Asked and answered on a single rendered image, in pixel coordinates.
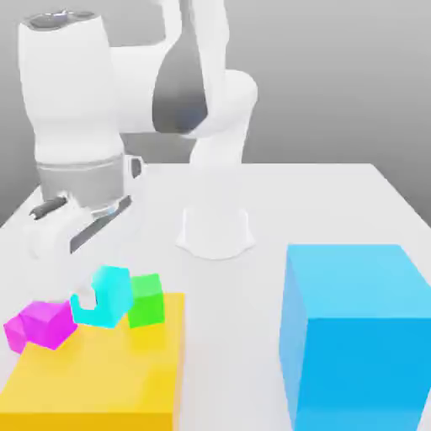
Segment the small magenta cube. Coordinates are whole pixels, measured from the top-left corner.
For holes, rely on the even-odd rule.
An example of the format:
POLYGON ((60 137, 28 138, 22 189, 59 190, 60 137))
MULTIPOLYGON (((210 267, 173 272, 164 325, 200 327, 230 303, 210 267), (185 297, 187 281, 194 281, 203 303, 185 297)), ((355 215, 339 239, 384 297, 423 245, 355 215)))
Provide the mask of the small magenta cube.
POLYGON ((56 350, 77 329, 69 301, 33 301, 19 317, 27 340, 51 350, 56 350))
POLYGON ((22 354, 27 343, 27 336, 21 316, 12 317, 3 324, 3 328, 10 349, 17 354, 22 354))

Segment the large blue box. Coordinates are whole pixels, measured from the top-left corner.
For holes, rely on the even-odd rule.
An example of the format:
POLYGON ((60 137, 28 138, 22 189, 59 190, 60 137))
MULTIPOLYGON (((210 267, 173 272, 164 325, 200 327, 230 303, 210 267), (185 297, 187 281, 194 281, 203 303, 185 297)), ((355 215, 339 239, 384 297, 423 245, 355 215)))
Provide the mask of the large blue box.
POLYGON ((291 244, 279 359, 293 431, 417 431, 431 286, 394 244, 291 244))

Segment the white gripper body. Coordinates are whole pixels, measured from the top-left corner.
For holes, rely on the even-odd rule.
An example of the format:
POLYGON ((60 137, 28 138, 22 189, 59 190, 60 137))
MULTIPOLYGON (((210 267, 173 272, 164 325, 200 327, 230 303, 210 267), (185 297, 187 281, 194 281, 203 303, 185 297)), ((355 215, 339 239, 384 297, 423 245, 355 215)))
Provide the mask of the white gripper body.
POLYGON ((34 207, 23 227, 29 257, 27 283, 33 298, 67 298, 98 266, 103 239, 114 241, 115 228, 125 235, 123 216, 130 214, 126 195, 100 210, 82 207, 72 195, 57 195, 34 207))

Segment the small green cube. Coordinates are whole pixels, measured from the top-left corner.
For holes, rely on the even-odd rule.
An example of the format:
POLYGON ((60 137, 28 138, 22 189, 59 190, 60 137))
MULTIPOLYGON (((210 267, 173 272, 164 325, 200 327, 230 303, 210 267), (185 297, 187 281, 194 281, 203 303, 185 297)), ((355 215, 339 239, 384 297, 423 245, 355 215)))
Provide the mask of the small green cube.
POLYGON ((133 306, 128 311, 130 328, 163 323, 164 297, 159 274, 133 276, 131 289, 133 306))

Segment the large yellow box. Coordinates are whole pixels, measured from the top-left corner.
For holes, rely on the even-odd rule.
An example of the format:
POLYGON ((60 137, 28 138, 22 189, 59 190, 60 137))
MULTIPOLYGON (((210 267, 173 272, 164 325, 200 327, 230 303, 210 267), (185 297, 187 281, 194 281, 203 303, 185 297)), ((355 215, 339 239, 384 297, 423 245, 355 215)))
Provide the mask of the large yellow box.
POLYGON ((56 350, 29 343, 0 392, 0 431, 179 431, 184 295, 165 321, 81 325, 56 350))

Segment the small cyan cube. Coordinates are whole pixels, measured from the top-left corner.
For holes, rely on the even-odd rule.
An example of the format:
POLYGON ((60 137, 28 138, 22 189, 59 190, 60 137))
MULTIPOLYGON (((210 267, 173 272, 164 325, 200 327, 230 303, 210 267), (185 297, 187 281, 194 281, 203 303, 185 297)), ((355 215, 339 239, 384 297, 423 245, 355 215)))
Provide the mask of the small cyan cube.
POLYGON ((77 294, 70 299, 73 321, 94 327, 113 329, 133 306, 130 271, 103 265, 93 275, 91 287, 96 306, 83 309, 77 294))

